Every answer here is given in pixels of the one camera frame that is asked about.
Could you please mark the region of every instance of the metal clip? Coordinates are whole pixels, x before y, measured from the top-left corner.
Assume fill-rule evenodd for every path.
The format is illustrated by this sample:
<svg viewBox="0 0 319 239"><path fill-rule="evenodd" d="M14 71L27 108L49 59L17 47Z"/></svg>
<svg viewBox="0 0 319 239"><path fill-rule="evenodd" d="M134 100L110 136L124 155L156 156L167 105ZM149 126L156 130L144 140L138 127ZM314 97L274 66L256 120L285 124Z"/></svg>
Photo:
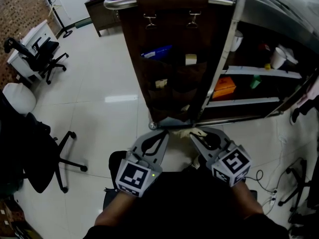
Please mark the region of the metal clip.
<svg viewBox="0 0 319 239"><path fill-rule="evenodd" d="M157 26L152 22L152 18L156 18L156 14L154 14L154 16L146 16L146 14L144 13L143 16L144 18L148 18L150 21L150 23L145 27L146 30L157 28Z"/></svg>
<svg viewBox="0 0 319 239"><path fill-rule="evenodd" d="M190 23L188 23L186 25L187 28L198 28L198 25L197 23L195 22L196 20L196 16L197 15L201 15L201 11L199 13L192 13L191 10L189 11L189 15L192 15L193 16L193 19L191 20Z"/></svg>

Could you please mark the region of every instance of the chair caster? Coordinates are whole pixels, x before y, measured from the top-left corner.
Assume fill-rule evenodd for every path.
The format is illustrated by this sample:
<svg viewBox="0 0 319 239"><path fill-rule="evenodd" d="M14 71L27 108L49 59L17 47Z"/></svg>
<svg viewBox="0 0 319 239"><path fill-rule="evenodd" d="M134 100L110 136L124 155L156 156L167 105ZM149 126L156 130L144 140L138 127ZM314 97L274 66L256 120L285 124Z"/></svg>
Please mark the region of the chair caster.
<svg viewBox="0 0 319 239"><path fill-rule="evenodd" d="M150 122L149 123L149 129L150 130L156 130L158 128L158 125L155 122Z"/></svg>
<svg viewBox="0 0 319 239"><path fill-rule="evenodd" d="M62 188L61 190L62 190L62 192L63 192L64 194L66 194L66 193L69 191L69 189L68 189L67 187Z"/></svg>
<svg viewBox="0 0 319 239"><path fill-rule="evenodd" d="M76 133L75 132L71 132L70 136L71 136L72 139L75 139L76 138Z"/></svg>
<svg viewBox="0 0 319 239"><path fill-rule="evenodd" d="M86 172L86 171L88 170L88 167L87 167L87 166L81 166L81 167L80 167L80 170L81 170L82 172Z"/></svg>

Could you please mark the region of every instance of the chair wheel base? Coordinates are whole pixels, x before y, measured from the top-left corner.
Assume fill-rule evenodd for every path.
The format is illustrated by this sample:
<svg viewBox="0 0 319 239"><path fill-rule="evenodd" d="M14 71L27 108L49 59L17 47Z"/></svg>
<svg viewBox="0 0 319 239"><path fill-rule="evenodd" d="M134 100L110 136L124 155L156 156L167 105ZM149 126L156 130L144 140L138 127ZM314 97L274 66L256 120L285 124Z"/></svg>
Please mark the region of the chair wheel base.
<svg viewBox="0 0 319 239"><path fill-rule="evenodd" d="M88 167L87 166L82 166L82 167L80 167L80 169L81 169L82 172L87 172Z"/></svg>
<svg viewBox="0 0 319 239"><path fill-rule="evenodd" d="M76 133L75 133L75 132L71 132L70 137L71 137L72 139L75 139L75 138L76 138Z"/></svg>
<svg viewBox="0 0 319 239"><path fill-rule="evenodd" d="M64 194L66 194L66 193L69 191L69 189L68 189L67 187L62 188L61 190L62 190L62 192L63 192Z"/></svg>

